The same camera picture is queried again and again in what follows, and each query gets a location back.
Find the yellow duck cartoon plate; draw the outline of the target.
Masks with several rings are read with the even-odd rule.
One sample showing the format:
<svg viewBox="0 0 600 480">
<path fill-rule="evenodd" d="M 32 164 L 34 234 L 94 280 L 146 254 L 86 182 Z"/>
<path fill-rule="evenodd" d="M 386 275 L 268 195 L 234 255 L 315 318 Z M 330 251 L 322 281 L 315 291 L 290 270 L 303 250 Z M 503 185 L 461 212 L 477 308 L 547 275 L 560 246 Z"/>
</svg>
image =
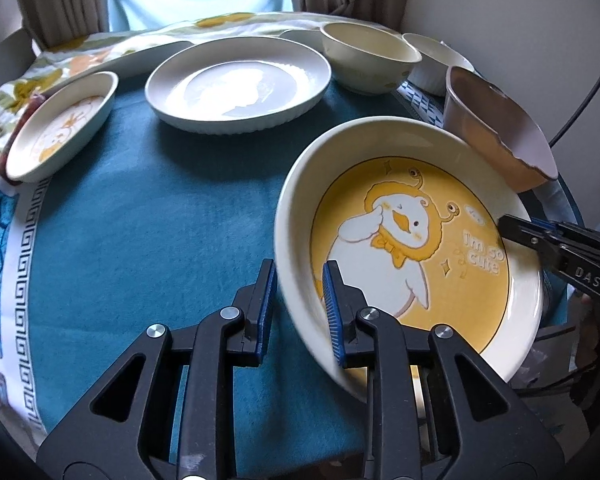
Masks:
<svg viewBox="0 0 600 480">
<path fill-rule="evenodd" d="M 498 234 L 526 218 L 518 195 L 468 144 L 415 119 L 349 120 L 313 140 L 280 192 L 274 252 L 284 303 L 324 372 L 362 398 L 366 375 L 332 353 L 322 275 L 428 330 L 456 328 L 504 379 L 531 349 L 544 299 L 539 259 Z"/>
</svg>

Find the plain white ribbed plate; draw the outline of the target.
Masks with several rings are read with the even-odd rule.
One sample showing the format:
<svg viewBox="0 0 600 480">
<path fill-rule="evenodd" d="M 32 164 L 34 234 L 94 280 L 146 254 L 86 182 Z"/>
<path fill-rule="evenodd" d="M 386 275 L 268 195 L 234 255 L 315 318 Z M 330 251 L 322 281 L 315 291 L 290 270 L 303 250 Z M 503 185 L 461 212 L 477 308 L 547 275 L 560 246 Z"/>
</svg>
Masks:
<svg viewBox="0 0 600 480">
<path fill-rule="evenodd" d="M 200 134 L 274 128 L 306 114 L 324 96 L 332 68 L 317 50 L 276 37 L 197 44 L 162 62 L 145 98 L 168 125 Z"/>
</svg>

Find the brown wavy-edge bowl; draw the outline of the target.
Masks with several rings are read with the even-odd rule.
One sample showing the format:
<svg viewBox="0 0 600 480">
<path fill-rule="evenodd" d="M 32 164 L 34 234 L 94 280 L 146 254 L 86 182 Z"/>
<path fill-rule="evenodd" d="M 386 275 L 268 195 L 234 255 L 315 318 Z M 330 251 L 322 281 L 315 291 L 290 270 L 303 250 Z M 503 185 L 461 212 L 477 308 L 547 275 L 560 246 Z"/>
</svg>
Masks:
<svg viewBox="0 0 600 480">
<path fill-rule="evenodd" d="M 443 128 L 477 151 L 513 191 L 558 179 L 542 129 L 500 88 L 460 66 L 448 68 L 445 88 Z"/>
</svg>

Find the floral bed quilt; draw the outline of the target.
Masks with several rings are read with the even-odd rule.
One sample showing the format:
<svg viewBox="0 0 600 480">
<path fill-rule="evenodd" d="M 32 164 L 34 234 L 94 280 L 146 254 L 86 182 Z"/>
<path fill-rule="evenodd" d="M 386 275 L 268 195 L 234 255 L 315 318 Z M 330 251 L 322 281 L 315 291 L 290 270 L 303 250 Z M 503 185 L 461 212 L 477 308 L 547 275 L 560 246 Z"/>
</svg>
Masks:
<svg viewBox="0 0 600 480">
<path fill-rule="evenodd" d="M 160 44 L 187 40 L 194 44 L 233 36 L 275 36 L 288 30 L 314 32 L 327 22 L 323 15 L 304 12 L 231 13 L 181 22 L 143 32 L 98 32 L 42 52 L 20 77 L 0 86 L 0 158 L 30 101 L 51 96 L 107 61 Z"/>
</svg>

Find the small white ribbed bowl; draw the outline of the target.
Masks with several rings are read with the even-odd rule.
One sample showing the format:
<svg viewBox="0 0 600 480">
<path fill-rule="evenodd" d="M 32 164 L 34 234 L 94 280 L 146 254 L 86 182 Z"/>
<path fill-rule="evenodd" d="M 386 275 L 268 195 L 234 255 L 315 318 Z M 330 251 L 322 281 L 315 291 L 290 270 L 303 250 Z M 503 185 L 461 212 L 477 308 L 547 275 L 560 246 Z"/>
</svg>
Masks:
<svg viewBox="0 0 600 480">
<path fill-rule="evenodd" d="M 423 92 L 433 96 L 444 96 L 446 72 L 451 66 L 460 66 L 470 72 L 475 70 L 467 58 L 443 41 L 414 32 L 406 32 L 402 37 L 422 56 L 422 60 L 413 68 L 407 80 Z"/>
</svg>

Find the small duck oval dish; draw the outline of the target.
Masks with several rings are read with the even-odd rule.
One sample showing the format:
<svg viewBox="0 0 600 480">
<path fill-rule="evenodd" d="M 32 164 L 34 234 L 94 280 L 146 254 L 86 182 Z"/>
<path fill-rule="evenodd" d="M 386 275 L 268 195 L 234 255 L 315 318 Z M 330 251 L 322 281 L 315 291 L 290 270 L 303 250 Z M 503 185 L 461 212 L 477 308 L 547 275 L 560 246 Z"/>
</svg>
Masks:
<svg viewBox="0 0 600 480">
<path fill-rule="evenodd" d="M 118 84 L 117 74 L 98 72 L 46 99 L 17 133 L 6 158 L 6 177 L 38 182 L 66 166 L 106 122 Z"/>
</svg>

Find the cream ceramic bowl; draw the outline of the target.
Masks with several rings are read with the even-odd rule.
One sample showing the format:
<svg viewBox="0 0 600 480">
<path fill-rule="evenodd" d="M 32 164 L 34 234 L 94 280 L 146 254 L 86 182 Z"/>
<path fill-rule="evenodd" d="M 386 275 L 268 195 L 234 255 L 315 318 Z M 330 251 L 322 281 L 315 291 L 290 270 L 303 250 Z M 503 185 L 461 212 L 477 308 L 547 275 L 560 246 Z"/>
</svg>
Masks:
<svg viewBox="0 0 600 480">
<path fill-rule="evenodd" d="M 401 36 L 375 26 L 333 22 L 322 25 L 320 33 L 338 84 L 368 96 L 396 90 L 422 62 L 419 50 Z"/>
</svg>

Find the blue patterned table cloth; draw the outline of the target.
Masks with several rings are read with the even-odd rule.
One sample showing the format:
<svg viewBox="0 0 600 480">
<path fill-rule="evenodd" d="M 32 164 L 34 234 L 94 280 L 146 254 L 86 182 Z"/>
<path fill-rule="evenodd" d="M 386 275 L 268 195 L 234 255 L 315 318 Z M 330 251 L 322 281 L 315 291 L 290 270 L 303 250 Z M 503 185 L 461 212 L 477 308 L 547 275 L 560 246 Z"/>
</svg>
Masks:
<svg viewBox="0 0 600 480">
<path fill-rule="evenodd" d="M 273 260 L 276 294 L 262 364 L 236 367 L 237 478 L 268 478 L 361 453 L 367 408 L 311 356 L 279 287 L 274 224 L 302 151 L 353 119 L 407 118 L 396 96 L 331 84 L 299 118 L 256 133 L 171 127 L 145 81 L 118 85 L 106 122 L 53 177 L 0 181 L 1 408 L 27 428 L 9 436 L 0 479 L 38 449 L 147 327 L 193 326 L 229 306 Z"/>
</svg>

